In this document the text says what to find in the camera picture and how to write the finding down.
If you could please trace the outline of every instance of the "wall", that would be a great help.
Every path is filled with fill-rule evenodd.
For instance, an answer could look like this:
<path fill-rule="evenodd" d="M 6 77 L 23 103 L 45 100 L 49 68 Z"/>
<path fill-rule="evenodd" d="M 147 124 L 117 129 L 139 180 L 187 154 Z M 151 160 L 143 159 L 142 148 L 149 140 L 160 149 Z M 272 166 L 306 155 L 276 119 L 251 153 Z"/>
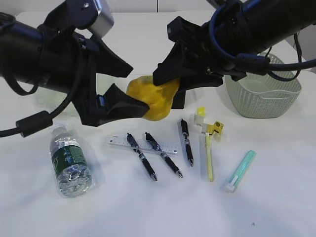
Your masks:
<path fill-rule="evenodd" d="M 23 11 L 51 11 L 63 0 L 0 0 L 0 11 L 17 15 Z M 156 12 L 157 0 L 107 0 L 112 12 Z"/>
<path fill-rule="evenodd" d="M 159 12 L 212 9 L 214 8 L 206 0 L 158 0 Z"/>

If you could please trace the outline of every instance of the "pen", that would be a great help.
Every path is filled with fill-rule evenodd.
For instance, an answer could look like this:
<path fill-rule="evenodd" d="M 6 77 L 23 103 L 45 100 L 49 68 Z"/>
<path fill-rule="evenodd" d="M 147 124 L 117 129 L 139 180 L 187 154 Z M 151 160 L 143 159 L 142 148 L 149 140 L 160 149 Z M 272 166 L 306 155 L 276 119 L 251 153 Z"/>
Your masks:
<path fill-rule="evenodd" d="M 183 119 L 181 120 L 180 123 L 181 123 L 182 134 L 184 137 L 184 143 L 186 145 L 186 152 L 187 152 L 188 161 L 190 162 L 190 165 L 193 166 L 194 160 L 193 160 L 191 145 L 190 145 L 190 141 L 189 141 L 188 124 Z"/>
<path fill-rule="evenodd" d="M 171 158 L 164 152 L 162 152 L 161 147 L 159 145 L 159 143 L 152 137 L 151 134 L 145 132 L 146 134 L 146 141 L 152 145 L 153 149 L 156 151 L 160 151 L 160 156 L 161 158 L 163 158 L 163 160 L 167 163 L 167 165 L 172 169 L 172 171 L 179 175 L 181 178 L 183 178 L 183 175 L 181 173 L 181 171 L 179 170 L 179 168 L 175 165 L 175 163 L 173 163 L 173 161 L 171 160 Z"/>
<path fill-rule="evenodd" d="M 137 142 L 135 141 L 135 139 L 133 138 L 132 134 L 130 134 L 130 133 L 127 134 L 127 141 L 131 145 L 131 147 L 135 148 L 135 149 L 133 149 L 134 152 L 136 152 L 138 154 L 139 159 L 142 161 L 142 163 L 143 163 L 144 167 L 146 168 L 146 170 L 147 170 L 148 174 L 150 175 L 150 177 L 154 181 L 157 181 L 157 176 L 156 176 L 153 168 L 149 164 L 149 162 L 146 159 L 144 153 L 139 149 L 139 146 L 138 146 Z"/>

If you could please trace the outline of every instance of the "bottle label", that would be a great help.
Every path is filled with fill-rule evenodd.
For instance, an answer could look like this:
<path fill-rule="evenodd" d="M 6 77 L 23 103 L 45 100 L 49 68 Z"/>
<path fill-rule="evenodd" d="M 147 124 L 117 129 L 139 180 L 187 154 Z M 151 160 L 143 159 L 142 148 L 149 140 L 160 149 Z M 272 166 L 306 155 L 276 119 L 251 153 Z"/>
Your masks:
<path fill-rule="evenodd" d="M 53 154 L 51 161 L 54 165 L 56 177 L 58 177 L 61 171 L 74 164 L 82 163 L 87 165 L 82 149 L 77 146 L 65 146 L 58 149 Z"/>

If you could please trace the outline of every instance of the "plastic basket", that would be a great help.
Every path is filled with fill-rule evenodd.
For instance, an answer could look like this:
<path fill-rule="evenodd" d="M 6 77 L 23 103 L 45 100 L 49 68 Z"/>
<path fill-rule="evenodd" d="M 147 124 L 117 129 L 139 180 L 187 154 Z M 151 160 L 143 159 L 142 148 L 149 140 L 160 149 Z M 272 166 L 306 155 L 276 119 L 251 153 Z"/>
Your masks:
<path fill-rule="evenodd" d="M 275 55 L 269 55 L 271 63 L 283 64 Z M 275 72 L 278 76 L 292 78 L 292 72 Z M 297 79 L 278 81 L 269 75 L 248 74 L 235 82 L 226 76 L 228 94 L 238 110 L 247 118 L 268 119 L 283 115 L 294 103 L 302 87 Z"/>

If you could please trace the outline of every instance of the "plastic bottle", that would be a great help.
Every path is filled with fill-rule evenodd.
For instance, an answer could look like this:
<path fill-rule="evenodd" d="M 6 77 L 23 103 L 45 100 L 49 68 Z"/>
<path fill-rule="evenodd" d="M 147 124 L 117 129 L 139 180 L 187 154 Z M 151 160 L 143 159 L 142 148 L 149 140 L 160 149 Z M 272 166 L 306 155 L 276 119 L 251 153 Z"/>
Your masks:
<path fill-rule="evenodd" d="M 84 194 L 91 187 L 92 177 L 78 141 L 62 124 L 52 135 L 50 155 L 60 192 L 69 198 Z"/>

